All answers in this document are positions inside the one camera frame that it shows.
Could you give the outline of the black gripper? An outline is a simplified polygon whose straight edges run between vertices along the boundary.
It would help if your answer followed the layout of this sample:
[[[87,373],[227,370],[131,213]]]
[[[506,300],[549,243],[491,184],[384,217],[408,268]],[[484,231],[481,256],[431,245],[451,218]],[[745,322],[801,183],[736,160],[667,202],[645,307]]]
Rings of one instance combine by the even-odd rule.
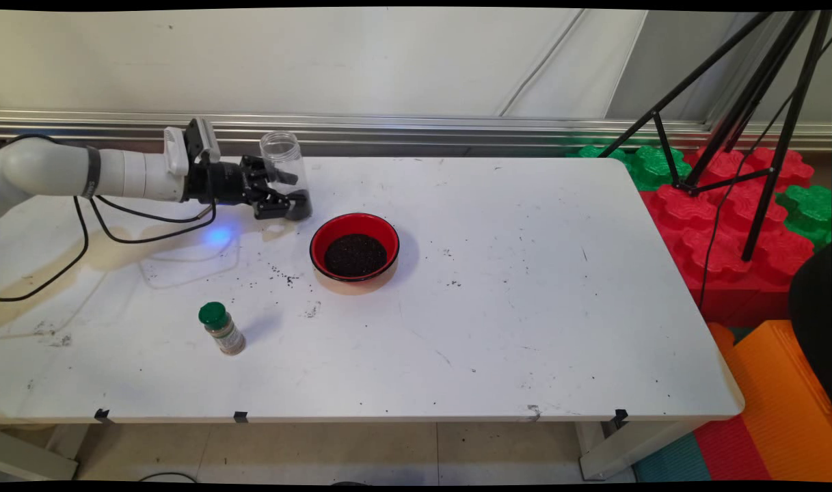
[[[279,183],[295,186],[298,176],[266,164],[259,156],[243,155],[240,164],[218,162],[191,163],[185,176],[183,201],[201,204],[251,205],[256,220],[284,218],[300,220],[300,190],[281,193],[273,188],[256,192],[250,199],[249,182]]]

